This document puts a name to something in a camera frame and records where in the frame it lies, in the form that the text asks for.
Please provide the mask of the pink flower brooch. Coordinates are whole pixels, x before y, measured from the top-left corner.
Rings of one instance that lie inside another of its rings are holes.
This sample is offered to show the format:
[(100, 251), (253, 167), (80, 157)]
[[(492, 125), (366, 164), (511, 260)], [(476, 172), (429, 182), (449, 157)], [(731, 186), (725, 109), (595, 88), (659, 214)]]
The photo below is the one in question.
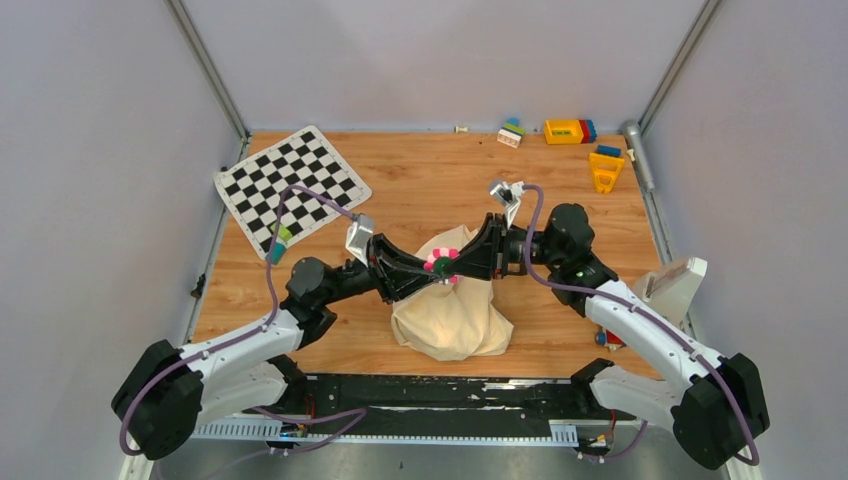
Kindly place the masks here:
[(459, 250), (456, 248), (440, 247), (433, 249), (427, 256), (423, 268), (433, 274), (438, 274), (439, 279), (435, 283), (441, 285), (455, 285), (459, 282), (457, 275), (447, 276), (444, 271), (454, 259), (459, 256)]

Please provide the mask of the cream yellow garment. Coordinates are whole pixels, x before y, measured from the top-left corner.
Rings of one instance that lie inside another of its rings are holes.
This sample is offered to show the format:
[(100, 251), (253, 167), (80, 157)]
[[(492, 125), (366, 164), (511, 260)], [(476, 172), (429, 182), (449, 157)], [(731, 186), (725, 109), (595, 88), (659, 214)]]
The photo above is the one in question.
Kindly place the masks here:
[(488, 280), (430, 285), (392, 305), (391, 329), (399, 345), (437, 361), (502, 355), (514, 326), (493, 299)]

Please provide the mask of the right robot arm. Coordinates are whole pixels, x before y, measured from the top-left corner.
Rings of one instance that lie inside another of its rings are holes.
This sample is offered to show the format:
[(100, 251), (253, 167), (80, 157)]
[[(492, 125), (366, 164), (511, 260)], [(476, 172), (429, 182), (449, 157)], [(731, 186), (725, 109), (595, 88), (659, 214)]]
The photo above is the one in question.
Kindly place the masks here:
[(611, 362), (589, 365), (589, 377), (571, 390), (584, 417), (620, 410), (669, 430), (699, 465), (716, 470), (736, 459), (760, 463), (755, 439), (770, 418), (757, 365), (742, 353), (726, 356), (691, 338), (640, 300), (592, 251), (595, 233), (579, 204), (554, 208), (545, 228), (521, 229), (490, 214), (478, 234), (450, 250), (446, 276), (492, 280), (512, 264), (534, 276), (579, 315), (611, 331), (650, 364), (657, 380)]

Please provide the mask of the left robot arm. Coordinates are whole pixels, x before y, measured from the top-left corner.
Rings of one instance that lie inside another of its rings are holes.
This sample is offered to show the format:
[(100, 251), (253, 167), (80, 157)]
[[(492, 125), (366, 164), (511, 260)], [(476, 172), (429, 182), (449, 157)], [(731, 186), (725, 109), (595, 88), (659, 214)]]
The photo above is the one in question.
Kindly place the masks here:
[(457, 255), (440, 248), (420, 259), (382, 234), (361, 252), (338, 267), (315, 257), (297, 261), (285, 297), (273, 294), (270, 312), (246, 326), (201, 343), (148, 346), (111, 401), (121, 450), (158, 460), (197, 427), (230, 414), (271, 405), (298, 411), (305, 375), (289, 355), (327, 333), (337, 319), (330, 305), (371, 291), (387, 303), (403, 300), (449, 279)]

